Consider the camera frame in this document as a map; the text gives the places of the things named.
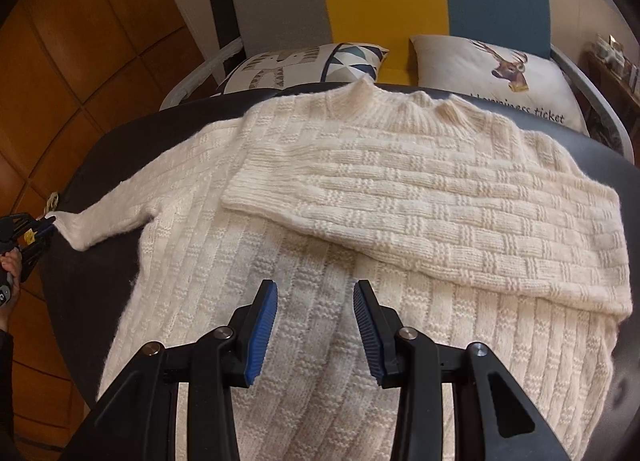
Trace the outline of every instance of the deer head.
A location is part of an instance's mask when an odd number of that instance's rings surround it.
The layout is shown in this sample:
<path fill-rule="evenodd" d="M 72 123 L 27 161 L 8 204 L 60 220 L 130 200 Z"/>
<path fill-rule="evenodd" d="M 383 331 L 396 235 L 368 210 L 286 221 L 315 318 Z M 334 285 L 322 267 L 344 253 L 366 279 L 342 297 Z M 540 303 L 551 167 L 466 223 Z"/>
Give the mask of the deer head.
<path fill-rule="evenodd" d="M 478 48 L 478 50 L 489 53 L 493 58 L 498 61 L 498 67 L 495 68 L 491 74 L 496 78 L 503 78 L 509 81 L 509 89 L 514 93 L 522 93 L 529 90 L 527 81 L 524 78 L 525 64 L 529 60 L 526 53 L 522 51 L 513 51 L 513 56 L 516 58 L 515 62 L 503 59 L 492 48 L 489 48 L 484 42 L 478 42 L 472 40 L 471 43 Z"/>

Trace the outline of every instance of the gray wooden armrest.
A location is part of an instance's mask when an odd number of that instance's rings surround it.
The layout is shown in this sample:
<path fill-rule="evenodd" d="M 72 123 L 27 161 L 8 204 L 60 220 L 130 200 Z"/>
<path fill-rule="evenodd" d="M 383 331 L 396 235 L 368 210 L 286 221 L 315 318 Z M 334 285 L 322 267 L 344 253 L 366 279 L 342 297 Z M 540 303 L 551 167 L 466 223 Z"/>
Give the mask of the gray wooden armrest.
<path fill-rule="evenodd" d="M 626 132 L 625 126 L 618 118 L 609 102 L 602 96 L 596 86 L 591 83 L 587 75 L 585 75 L 579 67 L 577 67 L 562 51 L 551 45 L 551 58 L 558 64 L 558 67 L 566 73 L 571 82 L 586 97 L 591 107 L 600 117 L 602 123 L 610 130 L 613 129 L 620 136 L 622 144 L 622 154 L 630 161 L 634 162 L 634 149 L 631 145 L 631 138 Z"/>
<path fill-rule="evenodd" d="M 160 110 L 174 107 L 182 101 L 183 98 L 187 98 L 193 93 L 198 86 L 213 73 L 216 67 L 224 63 L 228 58 L 233 57 L 236 53 L 242 50 L 242 39 L 240 37 L 232 40 L 224 48 L 221 48 L 213 57 L 207 59 L 200 64 L 196 69 L 191 71 L 185 78 L 183 78 L 177 86 L 175 86 L 169 94 L 164 98 L 160 105 Z"/>

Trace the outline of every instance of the white knit sweater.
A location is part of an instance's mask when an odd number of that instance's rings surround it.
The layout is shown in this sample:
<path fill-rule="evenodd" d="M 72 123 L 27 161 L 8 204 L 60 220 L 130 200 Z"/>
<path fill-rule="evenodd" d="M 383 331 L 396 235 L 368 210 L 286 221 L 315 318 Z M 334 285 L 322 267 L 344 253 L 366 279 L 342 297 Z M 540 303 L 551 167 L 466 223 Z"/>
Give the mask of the white knit sweater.
<path fill-rule="evenodd" d="M 369 375 L 357 279 L 438 343 L 489 344 L 574 459 L 631 312 L 612 189 L 545 134 L 367 80 L 211 124 L 81 214 L 54 214 L 77 250 L 146 224 L 100 393 L 145 342 L 195 341 L 276 281 L 262 375 L 233 394 L 245 461 L 388 459 L 398 392 Z M 181 397 L 179 459 L 185 412 Z M 445 421 L 452 459 L 449 400 Z"/>

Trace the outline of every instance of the black table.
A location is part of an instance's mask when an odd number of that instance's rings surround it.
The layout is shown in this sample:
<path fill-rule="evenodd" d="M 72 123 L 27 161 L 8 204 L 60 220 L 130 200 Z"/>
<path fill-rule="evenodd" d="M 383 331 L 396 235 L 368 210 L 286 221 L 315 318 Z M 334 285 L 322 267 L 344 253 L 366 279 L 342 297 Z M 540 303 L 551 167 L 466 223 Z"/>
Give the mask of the black table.
<path fill-rule="evenodd" d="M 105 134 L 87 155 L 62 194 L 59 210 L 81 212 L 161 152 L 208 123 L 241 117 L 252 105 L 274 96 L 322 91 L 339 85 L 243 91 L 182 104 L 121 126 Z M 381 87 L 401 92 L 417 89 Z M 433 98 L 449 95 L 438 90 L 426 91 Z M 617 191 L 622 203 L 634 304 L 640 303 L 640 171 L 620 155 L 575 131 L 507 106 L 467 99 L 480 108 L 506 115 L 524 130 L 549 134 L 571 153 L 587 176 Z M 111 237 L 84 252 L 73 250 L 57 234 L 40 262 L 54 333 L 71 377 L 90 407 L 95 403 L 104 361 L 138 273 L 141 232 L 142 228 Z M 636 431 L 640 430 L 640 312 L 621 326 L 614 364 L 616 372 L 605 410 L 585 460 L 612 460 L 623 444 L 635 448 Z"/>

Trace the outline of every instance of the throw pillow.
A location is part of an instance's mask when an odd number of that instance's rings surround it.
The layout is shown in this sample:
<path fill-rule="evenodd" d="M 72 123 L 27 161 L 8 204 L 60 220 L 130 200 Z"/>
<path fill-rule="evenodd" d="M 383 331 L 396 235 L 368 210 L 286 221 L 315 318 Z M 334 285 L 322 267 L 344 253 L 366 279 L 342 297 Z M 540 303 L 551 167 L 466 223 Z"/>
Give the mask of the throw pillow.
<path fill-rule="evenodd" d="M 260 53 L 229 73 L 218 93 L 259 87 L 286 89 L 315 82 L 356 82 L 366 74 L 375 80 L 387 53 L 375 44 L 347 42 Z"/>
<path fill-rule="evenodd" d="M 411 41 L 420 86 L 505 104 L 589 135 L 555 62 L 468 38 L 416 35 Z"/>

